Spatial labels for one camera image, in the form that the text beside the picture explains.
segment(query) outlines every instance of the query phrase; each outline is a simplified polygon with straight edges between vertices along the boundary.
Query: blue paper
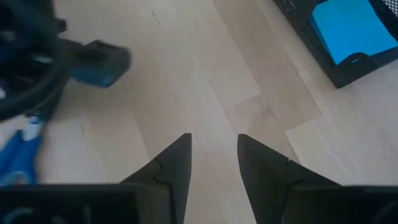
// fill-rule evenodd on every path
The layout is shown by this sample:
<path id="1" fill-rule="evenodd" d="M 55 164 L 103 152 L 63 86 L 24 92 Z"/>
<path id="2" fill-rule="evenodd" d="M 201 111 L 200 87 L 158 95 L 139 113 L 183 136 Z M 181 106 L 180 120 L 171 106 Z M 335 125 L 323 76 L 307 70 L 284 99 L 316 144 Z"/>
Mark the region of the blue paper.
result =
<path id="1" fill-rule="evenodd" d="M 329 0 L 317 5 L 312 16 L 335 64 L 353 53 L 374 55 L 398 47 L 368 0 Z"/>

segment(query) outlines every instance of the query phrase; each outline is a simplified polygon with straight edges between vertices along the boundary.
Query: blue object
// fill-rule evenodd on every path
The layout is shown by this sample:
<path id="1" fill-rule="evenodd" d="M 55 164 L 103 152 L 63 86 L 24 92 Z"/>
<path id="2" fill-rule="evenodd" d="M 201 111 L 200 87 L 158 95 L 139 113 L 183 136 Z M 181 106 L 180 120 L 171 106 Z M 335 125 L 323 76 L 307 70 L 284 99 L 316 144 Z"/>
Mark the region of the blue object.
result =
<path id="1" fill-rule="evenodd" d="M 335 64 L 354 53 L 374 55 L 398 46 L 368 0 L 323 2 L 310 22 Z"/>
<path id="2" fill-rule="evenodd" d="M 37 119 L 30 125 L 38 125 Z M 24 132 L 18 130 L 0 152 L 0 185 L 36 184 L 35 157 L 42 143 L 42 136 L 37 131 L 28 141 Z"/>

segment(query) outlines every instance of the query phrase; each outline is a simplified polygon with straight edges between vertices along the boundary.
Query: light wood laminate floor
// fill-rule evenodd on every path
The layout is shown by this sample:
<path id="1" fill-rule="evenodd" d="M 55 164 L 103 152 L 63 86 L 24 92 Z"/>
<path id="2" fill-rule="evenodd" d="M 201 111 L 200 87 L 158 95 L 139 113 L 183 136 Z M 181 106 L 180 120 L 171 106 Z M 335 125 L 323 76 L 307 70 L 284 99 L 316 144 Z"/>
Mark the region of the light wood laminate floor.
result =
<path id="1" fill-rule="evenodd" d="M 66 36 L 128 46 L 102 90 L 71 81 L 38 158 L 46 183 L 119 182 L 193 134 L 185 223 L 254 223 L 246 133 L 338 183 L 398 185 L 398 63 L 336 90 L 272 0 L 58 0 Z M 1 125 L 4 142 L 19 121 Z"/>

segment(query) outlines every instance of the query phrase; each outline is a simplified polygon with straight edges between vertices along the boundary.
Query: black mesh basket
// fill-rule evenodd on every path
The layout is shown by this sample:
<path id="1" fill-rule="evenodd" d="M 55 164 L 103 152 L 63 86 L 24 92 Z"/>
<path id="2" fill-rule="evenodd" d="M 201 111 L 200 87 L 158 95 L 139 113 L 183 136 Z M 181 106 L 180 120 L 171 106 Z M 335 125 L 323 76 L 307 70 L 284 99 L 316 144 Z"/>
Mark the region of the black mesh basket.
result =
<path id="1" fill-rule="evenodd" d="M 398 47 L 394 47 L 375 55 L 358 52 L 335 65 L 310 23 L 315 7 L 325 1 L 327 0 L 274 0 L 337 88 L 344 87 L 398 58 Z M 398 40 L 398 0 L 369 2 L 391 36 Z"/>

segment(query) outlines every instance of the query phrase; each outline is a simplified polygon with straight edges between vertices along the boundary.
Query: wooden floor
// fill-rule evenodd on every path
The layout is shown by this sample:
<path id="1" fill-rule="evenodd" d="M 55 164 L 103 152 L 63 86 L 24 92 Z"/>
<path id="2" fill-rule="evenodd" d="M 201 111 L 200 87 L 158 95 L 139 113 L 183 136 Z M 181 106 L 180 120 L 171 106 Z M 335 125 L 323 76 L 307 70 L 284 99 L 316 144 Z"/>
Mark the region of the wooden floor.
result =
<path id="1" fill-rule="evenodd" d="M 67 37 L 128 46 L 134 67 L 107 90 L 69 83 L 39 157 L 44 182 L 119 182 L 189 132 L 186 223 L 254 223 L 239 133 L 341 184 L 398 185 L 398 63 L 336 90 L 272 0 L 57 8 Z"/>

